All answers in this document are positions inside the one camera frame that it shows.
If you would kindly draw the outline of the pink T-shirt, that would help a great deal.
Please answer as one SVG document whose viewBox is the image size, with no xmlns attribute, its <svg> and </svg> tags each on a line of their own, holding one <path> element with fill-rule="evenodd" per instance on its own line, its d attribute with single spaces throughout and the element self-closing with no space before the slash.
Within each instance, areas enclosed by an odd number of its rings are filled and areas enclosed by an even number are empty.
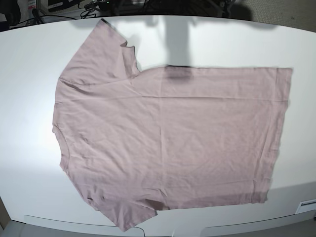
<svg viewBox="0 0 316 237">
<path fill-rule="evenodd" d="M 291 68 L 137 68 L 100 20 L 60 75 L 53 133 L 81 198 L 122 231 L 158 211 L 264 203 Z"/>
</svg>

